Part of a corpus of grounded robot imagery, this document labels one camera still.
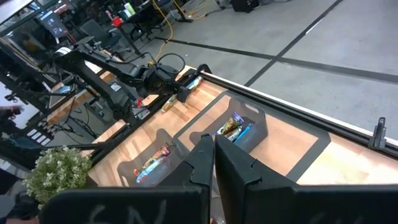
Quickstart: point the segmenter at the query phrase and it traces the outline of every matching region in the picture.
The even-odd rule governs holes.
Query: computer screen
[[[61,38],[68,32],[61,19],[53,11],[44,14],[39,20],[55,38]]]

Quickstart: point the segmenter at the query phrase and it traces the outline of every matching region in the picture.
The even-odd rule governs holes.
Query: metal bracket
[[[386,147],[386,118],[379,118],[377,126],[374,127],[373,136],[370,138],[368,147],[371,149],[381,150]]]

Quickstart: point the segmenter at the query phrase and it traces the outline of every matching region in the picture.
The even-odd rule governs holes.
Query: gray floor
[[[333,3],[334,0],[291,0],[261,6],[249,14],[226,9],[192,23],[175,23],[172,39],[275,56]],[[202,6],[205,8],[193,17],[217,8],[213,0],[206,0]],[[398,75],[394,60],[398,58],[396,10],[398,3],[393,0],[343,0],[283,57]],[[170,31],[167,29],[158,36],[168,38]],[[149,43],[139,41],[137,45],[142,52],[155,56],[162,43],[155,39]],[[270,62],[239,52],[225,52],[225,49],[211,50],[175,42],[166,44],[161,55],[171,52],[180,54],[193,67],[207,63],[215,75],[242,85]],[[135,63],[148,61],[150,58],[146,57]],[[182,66],[173,57],[162,62],[176,68]],[[273,63],[259,75],[251,85],[256,90],[370,131],[378,118],[385,116],[387,136],[398,138],[395,100],[398,88],[393,83],[280,62]],[[103,129],[97,122],[92,119],[90,126]],[[70,138],[67,141],[68,138],[61,135],[53,145],[70,142]]]

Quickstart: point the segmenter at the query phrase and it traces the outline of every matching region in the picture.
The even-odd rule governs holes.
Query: red object
[[[140,108],[141,105],[142,105],[142,98],[140,97],[137,99],[137,108]]]
[[[121,27],[123,24],[123,21],[119,16],[116,16],[115,18],[113,18],[112,24],[116,27]]]

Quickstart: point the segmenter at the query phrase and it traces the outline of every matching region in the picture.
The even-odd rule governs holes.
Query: potted plant
[[[41,152],[36,167],[23,181],[29,196],[43,205],[63,190],[84,187],[91,160],[80,152],[79,149],[66,146]]]

